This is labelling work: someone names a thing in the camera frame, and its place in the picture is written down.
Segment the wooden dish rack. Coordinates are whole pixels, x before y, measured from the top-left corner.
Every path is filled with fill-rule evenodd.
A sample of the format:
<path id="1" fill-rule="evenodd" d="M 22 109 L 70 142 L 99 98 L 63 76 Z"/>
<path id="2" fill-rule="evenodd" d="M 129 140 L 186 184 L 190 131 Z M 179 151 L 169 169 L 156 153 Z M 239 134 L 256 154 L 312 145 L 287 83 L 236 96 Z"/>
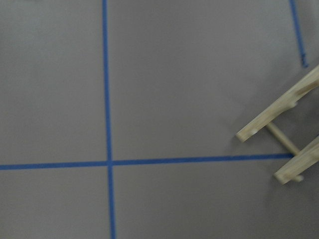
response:
<path id="1" fill-rule="evenodd" d="M 273 120 L 285 111 L 295 107 L 298 101 L 319 86 L 319 67 L 314 67 L 289 90 L 258 114 L 253 120 L 236 133 L 236 137 L 245 142 L 266 127 L 270 133 L 290 152 L 293 158 L 274 173 L 274 177 L 285 185 L 290 181 L 301 182 L 305 170 L 319 161 L 319 138 L 316 137 L 302 150 L 273 123 Z"/>

